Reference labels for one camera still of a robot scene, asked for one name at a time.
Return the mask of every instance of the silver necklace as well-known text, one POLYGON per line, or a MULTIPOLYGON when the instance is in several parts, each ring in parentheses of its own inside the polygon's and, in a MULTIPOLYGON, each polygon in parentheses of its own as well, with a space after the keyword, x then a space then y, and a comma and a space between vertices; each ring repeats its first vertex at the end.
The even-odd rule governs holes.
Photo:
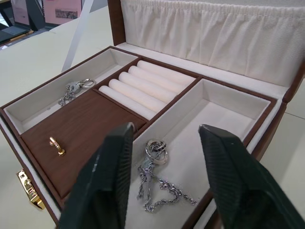
POLYGON ((147 157, 142 165, 138 167, 141 183, 137 197, 138 199, 144 199, 145 190, 143 186, 145 183, 147 183, 146 200, 144 204, 145 211, 153 213, 156 211, 156 209, 159 209, 163 205, 177 203, 181 198, 187 200, 192 205, 195 205, 197 203, 195 200, 184 194, 174 184, 157 177, 153 173, 153 170, 157 165, 163 165, 167 162, 168 153, 166 151, 166 143, 161 140, 152 139, 146 143, 145 151, 147 157), (167 190, 171 195, 173 195, 173 199, 161 199, 155 203, 152 203, 151 185, 153 181, 160 184, 160 189, 167 190))
POLYGON ((63 107, 66 105, 66 101, 71 102, 76 98, 82 89, 90 88, 95 85, 95 81, 92 79, 85 79, 82 81, 72 82, 66 85, 66 91, 63 94, 63 97, 59 99, 58 104, 63 107))

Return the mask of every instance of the ring roll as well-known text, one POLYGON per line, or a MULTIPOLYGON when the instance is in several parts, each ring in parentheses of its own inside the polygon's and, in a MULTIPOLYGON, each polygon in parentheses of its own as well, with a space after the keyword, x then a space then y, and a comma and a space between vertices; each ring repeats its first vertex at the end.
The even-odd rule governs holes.
POLYGON ((138 113, 142 117, 146 118, 147 120, 151 120, 157 113, 147 109, 145 106, 137 103, 136 101, 128 98, 127 96, 111 89, 107 86, 102 86, 99 88, 100 92, 103 92, 105 95, 109 96, 110 98, 114 99, 115 101, 119 102, 120 104, 126 106, 127 108, 131 109, 135 113, 138 113))
POLYGON ((185 89, 185 86, 172 82, 168 79, 165 79, 164 77, 150 73, 150 72, 143 70, 141 68, 138 68, 136 66, 131 66, 128 70, 128 73, 133 76, 139 77, 139 78, 147 80, 149 82, 152 82, 168 91, 171 91, 171 92, 174 92, 177 94, 179 94, 181 91, 183 91, 185 89))
POLYGON ((146 61, 139 61, 137 66, 141 69, 144 69, 150 73, 162 76, 168 80, 171 80, 175 83, 188 86, 190 85, 195 78, 190 77, 188 75, 173 71, 168 68, 163 68, 161 66, 158 66, 156 64, 148 63, 146 61))
POLYGON ((167 104, 177 95, 174 92, 167 91, 154 83, 140 79, 129 73, 122 72, 119 76, 119 80, 167 104))
POLYGON ((144 92, 141 92, 140 90, 134 87, 122 83, 121 81, 112 79, 109 81, 109 87, 131 98, 132 100, 138 102, 139 104, 142 104, 148 109, 155 111, 156 113, 161 111, 166 106, 166 103, 156 98, 153 98, 152 96, 144 92))

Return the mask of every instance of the gold knob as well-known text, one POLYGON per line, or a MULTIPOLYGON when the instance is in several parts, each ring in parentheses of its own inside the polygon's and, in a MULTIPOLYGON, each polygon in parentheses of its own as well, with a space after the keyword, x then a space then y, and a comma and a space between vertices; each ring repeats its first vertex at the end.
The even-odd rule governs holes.
POLYGON ((53 137, 50 137, 50 145, 57 148, 59 156, 64 156, 66 154, 65 150, 61 148, 61 146, 53 137))

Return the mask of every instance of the silver ring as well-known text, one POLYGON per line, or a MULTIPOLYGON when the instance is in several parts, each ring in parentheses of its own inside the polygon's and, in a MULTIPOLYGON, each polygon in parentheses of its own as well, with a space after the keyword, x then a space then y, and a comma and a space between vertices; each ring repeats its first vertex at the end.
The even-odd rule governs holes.
POLYGON ((89 88, 95 85, 95 81, 92 79, 85 79, 81 81, 80 88, 89 88))
POLYGON ((152 139, 152 140, 149 140, 147 143, 146 143, 146 146, 145 146, 145 151, 146 151, 146 154, 148 156, 148 158, 154 162, 155 164, 157 165, 163 165, 167 162, 168 160, 168 153, 166 151, 166 143, 164 141, 160 141, 160 140, 157 140, 157 139, 152 139), (154 149, 156 152, 162 152, 164 153, 164 158, 162 160, 157 160, 155 159, 152 154, 151 154, 151 146, 152 144, 154 143, 161 143, 161 145, 159 147, 157 147, 156 149, 154 149))

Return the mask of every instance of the white table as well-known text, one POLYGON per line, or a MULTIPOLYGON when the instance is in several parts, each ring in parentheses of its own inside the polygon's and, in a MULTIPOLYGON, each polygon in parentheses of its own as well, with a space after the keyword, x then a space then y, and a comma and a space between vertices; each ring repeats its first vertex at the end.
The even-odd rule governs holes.
MULTIPOLYGON (((0 51, 0 105, 23 95, 61 73, 77 19, 0 51)), ((89 25, 78 46, 73 65, 113 45, 108 7, 90 14, 89 25)), ((22 169, 12 149, 0 134, 1 228, 54 228, 47 210, 38 210, 28 200, 16 176, 22 169)))

